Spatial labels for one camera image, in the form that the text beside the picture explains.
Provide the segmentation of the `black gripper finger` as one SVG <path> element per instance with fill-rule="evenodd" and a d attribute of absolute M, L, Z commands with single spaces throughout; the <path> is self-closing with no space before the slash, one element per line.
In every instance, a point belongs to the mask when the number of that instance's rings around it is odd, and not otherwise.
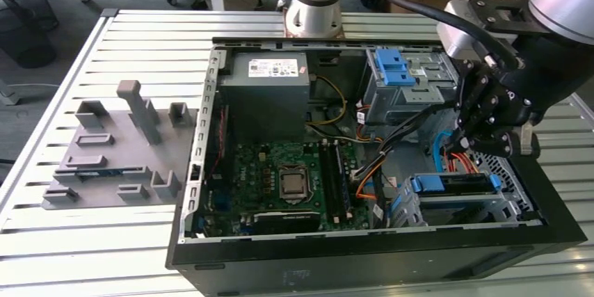
<path fill-rule="evenodd" d="M 482 133 L 471 138 L 471 150 L 491 156 L 521 154 L 519 135 L 514 131 Z"/>
<path fill-rule="evenodd" d="M 482 133 L 502 131 L 495 126 L 495 109 L 501 104 L 501 87 L 493 69 L 478 61 L 455 61 L 458 88 L 455 90 L 455 130 L 453 151 L 471 149 L 471 138 Z"/>

